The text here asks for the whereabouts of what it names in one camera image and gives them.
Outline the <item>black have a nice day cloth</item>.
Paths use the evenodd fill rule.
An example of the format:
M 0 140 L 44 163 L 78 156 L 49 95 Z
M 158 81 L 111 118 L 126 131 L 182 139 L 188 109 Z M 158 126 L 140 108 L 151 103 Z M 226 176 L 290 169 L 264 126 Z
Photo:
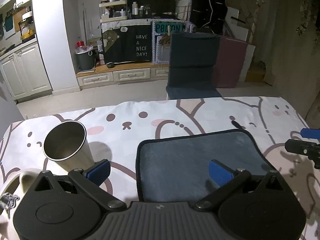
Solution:
M 150 62 L 151 25 L 129 25 L 102 32 L 105 63 Z

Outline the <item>black hanging jacket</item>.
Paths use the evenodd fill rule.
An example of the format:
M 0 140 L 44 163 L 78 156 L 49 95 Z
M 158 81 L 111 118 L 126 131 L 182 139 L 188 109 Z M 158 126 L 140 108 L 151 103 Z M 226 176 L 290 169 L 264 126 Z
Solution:
M 226 0 L 192 0 L 190 21 L 199 32 L 222 35 L 227 11 Z

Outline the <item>purple and grey towel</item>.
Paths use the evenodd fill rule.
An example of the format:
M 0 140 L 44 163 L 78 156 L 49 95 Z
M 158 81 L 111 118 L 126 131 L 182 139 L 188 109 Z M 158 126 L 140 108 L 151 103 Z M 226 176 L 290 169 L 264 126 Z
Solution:
M 264 176 L 273 168 L 251 133 L 236 121 L 233 129 L 145 140 L 137 149 L 137 192 L 141 202 L 195 202 L 219 186 L 209 176 L 216 159 L 232 170 Z

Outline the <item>grey trash bin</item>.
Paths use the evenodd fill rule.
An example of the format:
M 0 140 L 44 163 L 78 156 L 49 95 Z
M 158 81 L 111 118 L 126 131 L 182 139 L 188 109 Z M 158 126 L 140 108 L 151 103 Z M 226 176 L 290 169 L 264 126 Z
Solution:
M 76 54 L 75 57 L 77 63 L 77 70 L 84 71 L 90 70 L 95 67 L 95 50 L 90 50 L 80 54 Z

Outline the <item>dark teal chair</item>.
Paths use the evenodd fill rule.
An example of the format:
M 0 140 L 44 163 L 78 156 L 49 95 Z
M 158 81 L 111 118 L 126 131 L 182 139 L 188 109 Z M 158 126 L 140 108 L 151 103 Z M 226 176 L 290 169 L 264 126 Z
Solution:
M 220 36 L 173 33 L 166 91 L 170 100 L 220 98 L 212 83 Z

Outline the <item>metal keyring in bowl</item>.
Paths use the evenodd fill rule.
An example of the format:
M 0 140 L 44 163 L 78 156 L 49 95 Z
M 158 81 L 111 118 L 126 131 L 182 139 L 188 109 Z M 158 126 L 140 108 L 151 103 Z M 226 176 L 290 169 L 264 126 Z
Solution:
M 1 208 L 5 211 L 9 211 L 16 207 L 18 200 L 20 200 L 18 195 L 6 192 L 1 196 Z

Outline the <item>stainless steel cup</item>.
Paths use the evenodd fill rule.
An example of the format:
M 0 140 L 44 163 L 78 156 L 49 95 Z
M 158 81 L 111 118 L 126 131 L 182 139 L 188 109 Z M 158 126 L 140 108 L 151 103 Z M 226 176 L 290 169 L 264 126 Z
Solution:
M 94 165 L 85 126 L 78 121 L 65 121 L 55 126 L 43 143 L 44 155 L 65 171 L 86 170 Z

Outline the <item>white shelf rack with bottles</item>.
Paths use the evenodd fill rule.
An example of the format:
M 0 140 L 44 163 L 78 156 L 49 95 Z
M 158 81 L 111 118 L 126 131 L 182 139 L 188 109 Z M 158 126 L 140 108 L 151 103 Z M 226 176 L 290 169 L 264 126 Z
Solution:
M 127 0 L 99 4 L 100 23 L 127 20 Z

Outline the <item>white kitchen cabinet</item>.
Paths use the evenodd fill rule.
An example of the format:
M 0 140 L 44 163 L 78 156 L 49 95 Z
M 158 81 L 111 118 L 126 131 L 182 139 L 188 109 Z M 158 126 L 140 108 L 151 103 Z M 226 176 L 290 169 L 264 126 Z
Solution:
M 1 74 L 16 101 L 52 91 L 36 40 L 1 56 Z

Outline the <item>white cat-shaped ceramic bowl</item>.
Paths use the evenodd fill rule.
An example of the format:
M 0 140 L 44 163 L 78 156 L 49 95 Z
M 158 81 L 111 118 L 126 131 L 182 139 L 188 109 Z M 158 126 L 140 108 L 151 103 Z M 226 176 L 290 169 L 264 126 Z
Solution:
M 16 207 L 9 211 L 1 208 L 1 239 L 19 239 L 14 228 L 13 216 L 21 200 L 40 172 L 41 170 L 36 168 L 15 171 L 8 176 L 7 181 L 2 186 L 1 196 L 9 192 L 18 195 L 20 200 L 17 201 Z

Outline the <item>maroon board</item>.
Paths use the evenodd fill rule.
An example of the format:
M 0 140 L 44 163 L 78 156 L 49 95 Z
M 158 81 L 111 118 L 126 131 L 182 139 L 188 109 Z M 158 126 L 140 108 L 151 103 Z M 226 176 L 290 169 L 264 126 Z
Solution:
M 220 37 L 212 82 L 216 88 L 234 88 L 244 64 L 247 43 L 227 36 Z

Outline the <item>white drawer cabinet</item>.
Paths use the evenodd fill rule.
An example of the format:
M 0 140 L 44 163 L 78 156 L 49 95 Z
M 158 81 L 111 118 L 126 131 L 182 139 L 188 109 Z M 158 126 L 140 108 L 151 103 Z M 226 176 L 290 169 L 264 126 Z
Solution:
M 166 80 L 168 78 L 168 64 L 128 63 L 119 64 L 113 68 L 100 65 L 93 70 L 76 74 L 81 89 L 121 85 L 127 83 Z

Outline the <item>bunny print tablecloth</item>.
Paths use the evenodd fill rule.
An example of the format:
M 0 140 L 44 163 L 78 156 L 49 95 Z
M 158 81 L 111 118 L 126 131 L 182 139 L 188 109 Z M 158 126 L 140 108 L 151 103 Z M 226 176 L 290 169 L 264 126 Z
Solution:
M 1 185 L 28 168 L 64 174 L 63 168 L 45 157 L 43 143 L 56 125 L 67 120 L 85 126 L 96 161 L 111 160 L 111 177 L 102 187 L 120 199 L 137 196 L 135 159 L 141 141 L 224 131 L 238 123 L 251 133 L 305 210 L 307 220 L 301 238 L 319 239 L 319 170 L 306 156 L 284 148 L 288 139 L 300 138 L 307 123 L 283 98 L 124 102 L 14 122 L 1 138 Z

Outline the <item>poison sign board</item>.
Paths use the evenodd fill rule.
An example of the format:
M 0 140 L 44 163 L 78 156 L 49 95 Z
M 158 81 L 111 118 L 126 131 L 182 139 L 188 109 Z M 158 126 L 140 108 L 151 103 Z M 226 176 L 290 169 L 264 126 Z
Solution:
M 190 22 L 171 19 L 151 20 L 152 63 L 168 64 L 170 59 L 171 36 L 189 31 Z

